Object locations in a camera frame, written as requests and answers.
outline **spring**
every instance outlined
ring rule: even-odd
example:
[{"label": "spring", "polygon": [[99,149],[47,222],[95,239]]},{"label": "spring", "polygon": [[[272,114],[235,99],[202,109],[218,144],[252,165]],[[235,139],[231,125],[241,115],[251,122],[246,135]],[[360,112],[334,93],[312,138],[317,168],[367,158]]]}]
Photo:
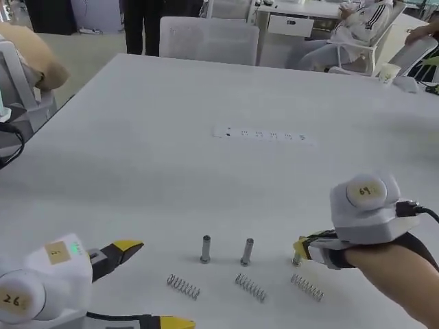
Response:
[{"label": "spring", "polygon": [[250,280],[242,273],[238,274],[238,276],[236,277],[235,284],[238,284],[243,290],[251,293],[253,297],[259,300],[261,303],[267,297],[267,293],[263,289],[261,289],[260,286],[255,284],[252,280]]},{"label": "spring", "polygon": [[307,295],[311,296],[314,300],[319,302],[323,298],[323,291],[315,287],[308,280],[299,276],[297,273],[293,274],[291,278],[292,284],[296,285],[300,290],[304,291]]},{"label": "spring", "polygon": [[181,293],[184,293],[186,296],[189,296],[193,300],[197,300],[197,297],[201,292],[199,288],[193,286],[192,284],[189,284],[183,279],[180,279],[178,276],[175,276],[174,274],[171,274],[168,277],[167,285],[170,286],[171,288],[174,288],[177,291],[180,291]]}]

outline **white jacket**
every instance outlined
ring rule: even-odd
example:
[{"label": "white jacket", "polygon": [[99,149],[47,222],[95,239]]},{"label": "white jacket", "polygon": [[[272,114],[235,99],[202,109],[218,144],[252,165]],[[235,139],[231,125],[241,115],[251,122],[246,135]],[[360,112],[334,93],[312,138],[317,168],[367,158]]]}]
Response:
[{"label": "white jacket", "polygon": [[[334,29],[330,41],[348,42],[361,46],[370,46],[373,38],[385,28],[392,14],[393,1],[383,0],[360,7]],[[361,49],[343,46],[351,61],[355,61]]]}]

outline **hand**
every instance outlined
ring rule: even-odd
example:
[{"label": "hand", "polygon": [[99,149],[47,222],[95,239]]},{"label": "hand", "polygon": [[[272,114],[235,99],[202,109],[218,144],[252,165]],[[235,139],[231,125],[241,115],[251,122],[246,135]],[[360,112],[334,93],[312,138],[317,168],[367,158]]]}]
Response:
[{"label": "hand", "polygon": [[340,7],[340,17],[342,19],[347,19],[350,15],[353,14],[353,11],[347,8]]},{"label": "hand", "polygon": [[419,39],[422,39],[422,38],[424,38],[425,36],[428,36],[428,35],[429,35],[429,33],[425,29],[425,26],[417,27],[416,29],[411,31],[410,34],[407,36],[407,38],[405,39],[405,44],[406,45],[411,45],[415,41],[417,41]]}]

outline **paper cup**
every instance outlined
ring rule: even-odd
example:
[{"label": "paper cup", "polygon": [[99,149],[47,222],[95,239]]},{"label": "paper cup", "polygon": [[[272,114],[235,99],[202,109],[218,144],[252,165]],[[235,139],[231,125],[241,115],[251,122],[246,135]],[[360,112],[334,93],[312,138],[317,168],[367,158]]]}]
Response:
[{"label": "paper cup", "polygon": [[378,80],[385,86],[389,86],[392,84],[393,79],[396,77],[396,75],[399,73],[401,68],[398,65],[393,64],[383,64],[383,67],[381,67],[381,71],[378,75]]}]

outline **floor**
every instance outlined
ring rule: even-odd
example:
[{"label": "floor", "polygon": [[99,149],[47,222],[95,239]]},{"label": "floor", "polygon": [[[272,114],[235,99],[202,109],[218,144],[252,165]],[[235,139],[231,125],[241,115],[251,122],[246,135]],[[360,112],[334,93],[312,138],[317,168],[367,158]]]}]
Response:
[{"label": "floor", "polygon": [[113,57],[126,51],[123,34],[73,36],[40,34],[40,36],[71,74],[67,83],[55,90],[56,102],[59,106],[76,94]]}]

